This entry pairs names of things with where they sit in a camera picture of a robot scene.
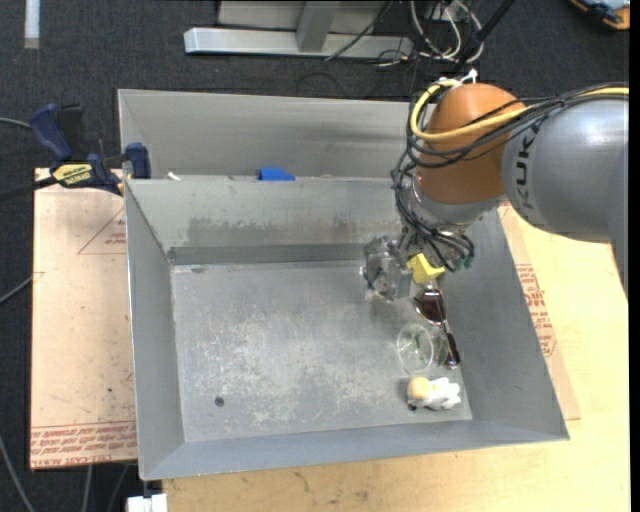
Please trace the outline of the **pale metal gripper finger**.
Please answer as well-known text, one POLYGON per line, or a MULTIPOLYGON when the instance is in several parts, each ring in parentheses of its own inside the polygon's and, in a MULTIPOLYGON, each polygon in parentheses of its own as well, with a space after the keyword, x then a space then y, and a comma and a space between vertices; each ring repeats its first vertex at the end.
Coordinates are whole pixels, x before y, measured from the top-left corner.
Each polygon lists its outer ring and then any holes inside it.
POLYGON ((400 272, 390 275, 387 279, 389 300, 400 300, 410 295, 412 285, 412 274, 410 272, 400 272))
POLYGON ((364 299, 366 302, 373 302, 374 300, 385 300, 385 297, 380 293, 380 291, 373 285, 372 281, 369 279, 367 274, 367 269, 365 266, 360 268, 360 275, 365 281, 365 295, 364 299))

